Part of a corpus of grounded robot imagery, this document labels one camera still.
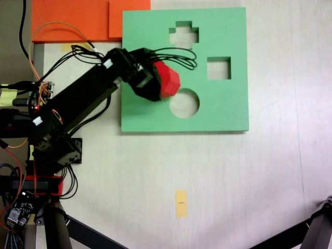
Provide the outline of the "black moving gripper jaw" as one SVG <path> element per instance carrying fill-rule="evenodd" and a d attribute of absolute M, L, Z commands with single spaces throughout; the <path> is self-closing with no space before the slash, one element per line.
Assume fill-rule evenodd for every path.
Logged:
<path fill-rule="evenodd" d="M 134 93 L 142 98 L 145 98 L 152 102 L 158 102 L 161 100 L 161 76 L 157 68 L 153 65 L 154 69 L 154 83 L 148 89 L 133 89 Z"/>

